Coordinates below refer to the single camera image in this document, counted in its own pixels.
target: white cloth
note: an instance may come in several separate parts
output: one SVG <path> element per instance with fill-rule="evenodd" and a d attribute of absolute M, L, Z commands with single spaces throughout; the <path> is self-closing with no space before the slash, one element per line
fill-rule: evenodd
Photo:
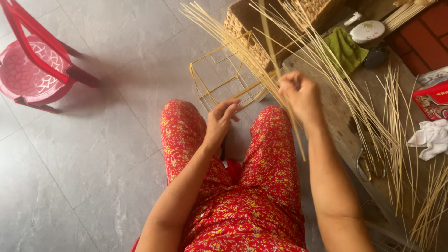
<path fill-rule="evenodd" d="M 425 161 L 442 152 L 448 155 L 448 121 L 421 122 L 420 130 L 409 139 L 407 146 L 427 147 L 418 156 Z"/>

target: green towel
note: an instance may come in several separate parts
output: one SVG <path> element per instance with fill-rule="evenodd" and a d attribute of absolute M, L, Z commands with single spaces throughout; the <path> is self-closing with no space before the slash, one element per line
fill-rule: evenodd
<path fill-rule="evenodd" d="M 352 73 L 366 58 L 369 50 L 359 47 L 353 40 L 352 36 L 348 34 L 343 28 L 336 27 L 333 33 L 323 39 L 328 47 L 331 49 L 336 59 L 339 61 L 342 68 L 347 74 Z M 330 59 L 332 55 L 325 50 Z M 335 64 L 333 64 L 339 75 L 345 79 L 345 76 Z"/>

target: white plastic object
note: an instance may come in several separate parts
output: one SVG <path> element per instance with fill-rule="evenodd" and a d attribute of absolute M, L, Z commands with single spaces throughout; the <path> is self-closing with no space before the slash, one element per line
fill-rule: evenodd
<path fill-rule="evenodd" d="M 353 17 L 351 17 L 349 20 L 344 22 L 344 25 L 349 26 L 349 25 L 353 24 L 353 22 L 355 22 L 356 20 L 359 20 L 361 17 L 362 17 L 361 13 L 355 12 L 355 13 L 353 13 Z"/>
<path fill-rule="evenodd" d="M 350 35 L 355 43 L 363 44 L 383 35 L 384 30 L 383 23 L 376 20 L 370 20 L 355 26 L 355 28 L 350 31 Z"/>

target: chair seat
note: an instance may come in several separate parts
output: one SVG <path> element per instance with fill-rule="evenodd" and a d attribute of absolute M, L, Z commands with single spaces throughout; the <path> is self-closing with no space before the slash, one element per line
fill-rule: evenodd
<path fill-rule="evenodd" d="M 70 63 L 40 41 L 38 36 L 31 35 L 27 38 L 33 51 L 52 68 L 65 73 L 65 70 L 70 67 Z M 48 99 L 65 86 L 64 83 L 35 66 L 18 41 L 11 43 L 0 54 L 0 61 L 0 91 L 10 99 L 22 96 L 27 103 L 38 103 Z"/>

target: gray tile floor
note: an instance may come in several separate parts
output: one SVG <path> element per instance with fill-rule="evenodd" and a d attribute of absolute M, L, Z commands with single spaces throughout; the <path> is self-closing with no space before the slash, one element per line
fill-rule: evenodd
<path fill-rule="evenodd" d="M 188 66 L 219 43 L 182 16 L 178 0 L 18 2 L 82 52 L 74 63 L 101 84 L 75 84 L 52 104 L 60 114 L 0 97 L 0 251 L 126 252 L 165 188 L 161 110 L 169 100 L 182 99 L 206 115 Z M 198 1 L 221 22 L 231 2 Z M 0 37 L 1 50 L 15 40 L 3 13 Z M 198 71 L 207 83 L 221 83 L 229 66 L 207 60 Z M 239 89 L 218 91 L 229 97 Z M 239 113 L 228 157 L 244 158 L 253 120 L 272 104 L 268 96 Z M 301 158 L 297 165 L 308 248 L 322 251 L 308 167 Z"/>

